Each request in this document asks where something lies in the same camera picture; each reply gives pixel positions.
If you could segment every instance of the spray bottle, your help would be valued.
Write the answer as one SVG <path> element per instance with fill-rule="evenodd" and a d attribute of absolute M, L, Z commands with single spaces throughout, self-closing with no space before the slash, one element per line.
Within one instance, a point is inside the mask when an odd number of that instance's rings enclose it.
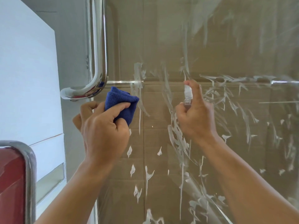
<path fill-rule="evenodd" d="M 193 98 L 192 89 L 190 86 L 185 85 L 184 94 L 185 94 L 184 106 L 187 110 L 189 110 L 189 108 L 191 108 L 191 103 Z"/>

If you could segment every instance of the cloth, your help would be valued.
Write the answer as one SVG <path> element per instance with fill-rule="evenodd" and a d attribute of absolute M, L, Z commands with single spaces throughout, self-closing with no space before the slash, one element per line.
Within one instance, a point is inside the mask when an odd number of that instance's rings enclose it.
<path fill-rule="evenodd" d="M 139 101 L 138 97 L 132 96 L 128 92 L 119 90 L 118 88 L 112 86 L 111 90 L 108 92 L 107 97 L 106 97 L 105 111 L 119 103 L 130 102 L 131 103 L 130 107 L 122 110 L 119 113 L 118 117 L 116 117 L 114 119 L 114 122 L 115 122 L 119 118 L 123 118 L 129 126 L 133 120 L 134 112 L 136 110 L 138 101 Z"/>

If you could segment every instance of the red panel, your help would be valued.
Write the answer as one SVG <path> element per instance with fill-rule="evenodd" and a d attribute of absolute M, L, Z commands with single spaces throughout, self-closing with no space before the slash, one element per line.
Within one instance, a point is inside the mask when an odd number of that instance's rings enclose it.
<path fill-rule="evenodd" d="M 23 224 L 25 161 L 15 149 L 0 148 L 0 223 Z"/>

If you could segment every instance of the hand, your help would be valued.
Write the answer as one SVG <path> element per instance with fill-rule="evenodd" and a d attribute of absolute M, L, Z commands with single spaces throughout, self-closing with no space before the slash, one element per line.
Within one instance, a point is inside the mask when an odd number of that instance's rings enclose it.
<path fill-rule="evenodd" d="M 104 170 L 108 174 L 127 147 L 130 136 L 128 124 L 122 118 L 115 123 L 113 120 L 129 106 L 130 103 L 120 103 L 104 111 L 104 102 L 91 101 L 83 104 L 80 114 L 73 118 L 83 136 L 84 162 L 94 170 Z"/>
<path fill-rule="evenodd" d="M 192 89 L 191 108 L 186 110 L 183 103 L 176 106 L 176 114 L 182 132 L 197 143 L 205 143 L 217 136 L 214 106 L 204 100 L 201 86 L 194 80 L 184 82 Z"/>

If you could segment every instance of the chrome rail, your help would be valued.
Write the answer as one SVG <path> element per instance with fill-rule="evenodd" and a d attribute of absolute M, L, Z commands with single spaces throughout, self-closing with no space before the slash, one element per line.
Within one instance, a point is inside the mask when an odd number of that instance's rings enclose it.
<path fill-rule="evenodd" d="M 32 149 L 18 141 L 0 141 L 0 147 L 12 147 L 19 151 L 25 160 L 25 224 L 33 224 L 36 216 L 36 158 Z"/>
<path fill-rule="evenodd" d="M 86 86 L 61 90 L 60 96 L 72 101 L 94 97 L 104 89 L 108 80 L 106 0 L 87 0 L 86 6 L 89 72 L 94 76 Z"/>

